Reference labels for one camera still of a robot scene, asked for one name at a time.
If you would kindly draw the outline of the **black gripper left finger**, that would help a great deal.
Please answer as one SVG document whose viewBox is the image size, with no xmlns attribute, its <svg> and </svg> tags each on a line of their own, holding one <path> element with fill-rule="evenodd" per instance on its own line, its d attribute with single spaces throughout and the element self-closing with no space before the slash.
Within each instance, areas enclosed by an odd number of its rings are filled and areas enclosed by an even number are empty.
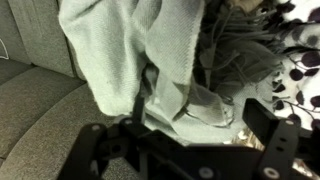
<svg viewBox="0 0 320 180">
<path fill-rule="evenodd" d="M 106 127 L 100 123 L 85 125 L 58 175 L 58 180 L 104 180 L 109 162 L 123 158 L 144 180 L 185 180 L 184 169 L 173 160 L 180 148 L 159 130 L 143 123 L 144 98 L 136 97 L 133 112 L 119 116 Z"/>
</svg>

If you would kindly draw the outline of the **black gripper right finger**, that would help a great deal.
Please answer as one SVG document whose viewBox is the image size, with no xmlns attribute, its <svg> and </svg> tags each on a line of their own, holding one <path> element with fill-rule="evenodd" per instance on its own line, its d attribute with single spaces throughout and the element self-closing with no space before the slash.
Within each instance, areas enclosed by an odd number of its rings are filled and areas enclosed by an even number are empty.
<svg viewBox="0 0 320 180">
<path fill-rule="evenodd" d="M 242 115 L 248 128 L 264 145 L 255 175 L 258 180 L 307 180 L 293 168 L 300 159 L 320 173 L 320 127 L 303 129 L 297 121 L 278 119 L 258 100 L 248 98 Z"/>
</svg>

